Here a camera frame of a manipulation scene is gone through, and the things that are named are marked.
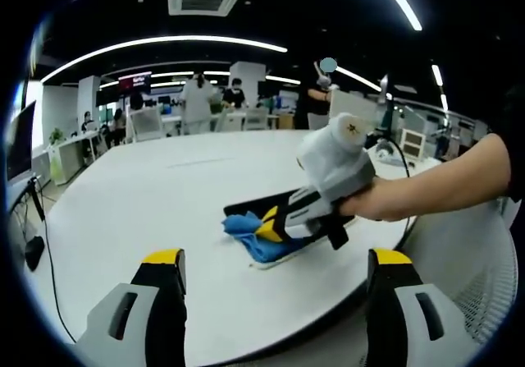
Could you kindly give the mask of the person's right hand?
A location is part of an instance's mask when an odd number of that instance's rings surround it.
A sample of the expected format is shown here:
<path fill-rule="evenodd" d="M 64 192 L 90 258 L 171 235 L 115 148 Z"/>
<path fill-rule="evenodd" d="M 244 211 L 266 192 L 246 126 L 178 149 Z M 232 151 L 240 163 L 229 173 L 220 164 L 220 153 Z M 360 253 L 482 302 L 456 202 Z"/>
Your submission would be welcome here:
<path fill-rule="evenodd" d="M 386 222 L 408 218 L 406 190 L 410 182 L 408 178 L 387 180 L 377 177 L 369 186 L 342 200 L 338 213 Z"/>

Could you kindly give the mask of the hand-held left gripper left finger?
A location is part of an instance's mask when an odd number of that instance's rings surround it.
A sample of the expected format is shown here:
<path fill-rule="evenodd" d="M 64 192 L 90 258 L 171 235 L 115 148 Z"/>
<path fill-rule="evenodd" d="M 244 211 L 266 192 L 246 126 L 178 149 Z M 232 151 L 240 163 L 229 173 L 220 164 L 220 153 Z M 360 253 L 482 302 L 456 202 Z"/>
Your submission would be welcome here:
<path fill-rule="evenodd" d="M 185 296 L 185 252 L 150 254 L 91 309 L 76 356 L 86 366 L 184 366 Z"/>

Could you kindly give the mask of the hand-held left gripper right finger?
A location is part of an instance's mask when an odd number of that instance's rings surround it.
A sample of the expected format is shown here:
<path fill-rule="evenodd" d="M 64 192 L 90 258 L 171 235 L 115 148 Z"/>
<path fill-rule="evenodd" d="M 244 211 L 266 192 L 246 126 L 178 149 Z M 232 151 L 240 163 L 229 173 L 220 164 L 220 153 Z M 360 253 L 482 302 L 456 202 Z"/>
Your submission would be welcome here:
<path fill-rule="evenodd" d="M 367 366 L 465 366 L 472 338 L 457 305 L 396 250 L 370 249 Z"/>

